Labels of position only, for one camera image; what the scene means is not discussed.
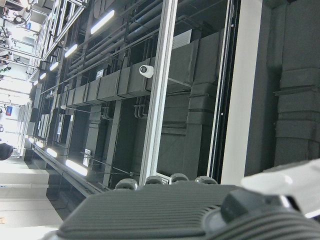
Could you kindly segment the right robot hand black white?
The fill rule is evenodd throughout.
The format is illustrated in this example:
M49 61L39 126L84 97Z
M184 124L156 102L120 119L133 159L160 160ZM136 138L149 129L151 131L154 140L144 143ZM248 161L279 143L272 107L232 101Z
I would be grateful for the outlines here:
M208 176L150 177L84 200L55 240L317 240L320 161L280 165L239 186Z

